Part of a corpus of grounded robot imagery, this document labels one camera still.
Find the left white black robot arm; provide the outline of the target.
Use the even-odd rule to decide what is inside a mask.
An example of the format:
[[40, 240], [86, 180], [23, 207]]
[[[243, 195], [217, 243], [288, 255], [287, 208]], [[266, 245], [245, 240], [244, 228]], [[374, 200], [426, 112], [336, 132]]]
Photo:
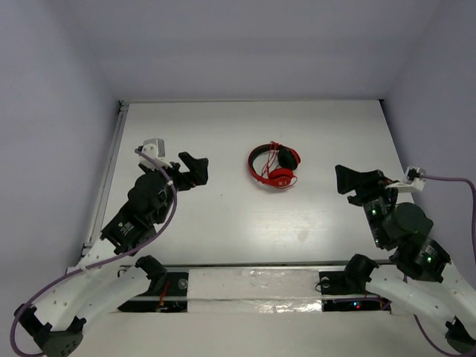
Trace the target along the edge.
[[17, 326], [33, 339], [38, 356], [69, 356], [99, 318], [136, 295], [164, 288], [166, 268], [140, 251], [171, 223], [178, 192], [207, 184], [209, 160], [181, 152], [181, 163], [188, 168], [182, 172], [179, 163], [165, 163], [144, 150], [135, 151], [143, 175], [86, 255], [15, 311], [10, 346], [18, 356], [25, 352], [16, 343]]

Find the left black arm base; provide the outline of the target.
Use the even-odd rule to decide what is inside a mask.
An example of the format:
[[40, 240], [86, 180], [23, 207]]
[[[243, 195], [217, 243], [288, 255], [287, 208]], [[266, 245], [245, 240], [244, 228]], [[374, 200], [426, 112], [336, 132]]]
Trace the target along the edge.
[[180, 313], [187, 312], [187, 289], [189, 274], [185, 271], [167, 273], [164, 285], [159, 290], [149, 290], [129, 299], [118, 307], [129, 313]]

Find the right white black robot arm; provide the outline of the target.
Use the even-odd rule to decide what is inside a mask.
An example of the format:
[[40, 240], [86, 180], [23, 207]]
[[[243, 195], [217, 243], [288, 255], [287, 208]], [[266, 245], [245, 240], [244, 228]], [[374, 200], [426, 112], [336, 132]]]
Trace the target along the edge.
[[382, 171], [359, 172], [335, 166], [337, 191], [364, 210], [377, 248], [391, 252], [390, 262], [403, 275], [386, 277], [379, 264], [354, 255], [340, 273], [340, 286], [351, 294], [381, 295], [405, 308], [416, 323], [434, 325], [453, 356], [475, 355], [475, 288], [452, 266], [450, 254], [433, 238], [433, 221], [400, 193], [421, 192], [427, 180], [441, 181], [419, 167], [408, 167], [404, 181]]

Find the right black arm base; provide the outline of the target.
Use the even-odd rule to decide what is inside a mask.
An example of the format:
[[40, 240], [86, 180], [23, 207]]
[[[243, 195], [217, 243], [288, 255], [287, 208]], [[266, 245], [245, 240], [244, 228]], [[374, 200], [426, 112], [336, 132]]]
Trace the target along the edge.
[[343, 271], [320, 271], [315, 291], [324, 312], [392, 312], [390, 300], [351, 283]]

